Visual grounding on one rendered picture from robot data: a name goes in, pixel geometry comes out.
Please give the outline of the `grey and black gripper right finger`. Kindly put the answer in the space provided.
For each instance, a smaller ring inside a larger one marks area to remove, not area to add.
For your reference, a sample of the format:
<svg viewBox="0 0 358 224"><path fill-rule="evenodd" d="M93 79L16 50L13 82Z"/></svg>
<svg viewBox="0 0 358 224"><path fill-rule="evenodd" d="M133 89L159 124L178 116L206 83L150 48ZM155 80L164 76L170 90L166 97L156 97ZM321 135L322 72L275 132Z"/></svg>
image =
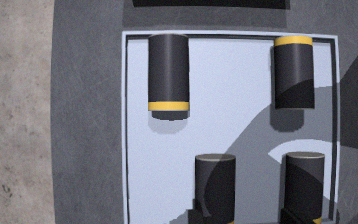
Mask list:
<svg viewBox="0 0 358 224"><path fill-rule="evenodd" d="M281 209L280 224L316 224L295 205L284 206Z"/></svg>

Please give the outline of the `black cylinder with yellow band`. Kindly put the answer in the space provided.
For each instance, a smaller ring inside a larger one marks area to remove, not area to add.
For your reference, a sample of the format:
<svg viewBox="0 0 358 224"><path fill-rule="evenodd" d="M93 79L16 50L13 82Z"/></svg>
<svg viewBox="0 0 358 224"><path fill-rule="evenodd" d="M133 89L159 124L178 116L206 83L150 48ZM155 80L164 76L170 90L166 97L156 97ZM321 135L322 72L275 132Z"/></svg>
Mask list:
<svg viewBox="0 0 358 224"><path fill-rule="evenodd" d="M315 110L312 37L281 36L273 45L275 110Z"/></svg>
<svg viewBox="0 0 358 224"><path fill-rule="evenodd" d="M325 154L286 153L284 206L295 205L317 224L321 224Z"/></svg>
<svg viewBox="0 0 358 224"><path fill-rule="evenodd" d="M236 156L195 156L195 209L204 224L234 224Z"/></svg>
<svg viewBox="0 0 358 224"><path fill-rule="evenodd" d="M189 111L189 37L148 37L148 111Z"/></svg>

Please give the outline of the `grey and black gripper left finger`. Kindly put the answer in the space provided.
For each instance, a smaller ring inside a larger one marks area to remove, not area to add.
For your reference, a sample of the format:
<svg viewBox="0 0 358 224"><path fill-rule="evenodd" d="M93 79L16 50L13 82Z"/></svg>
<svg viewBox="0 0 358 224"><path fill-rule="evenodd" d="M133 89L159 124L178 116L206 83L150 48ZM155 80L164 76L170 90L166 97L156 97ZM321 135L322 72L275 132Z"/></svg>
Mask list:
<svg viewBox="0 0 358 224"><path fill-rule="evenodd" d="M198 212L198 209L188 210L188 224L204 224L202 212Z"/></svg>

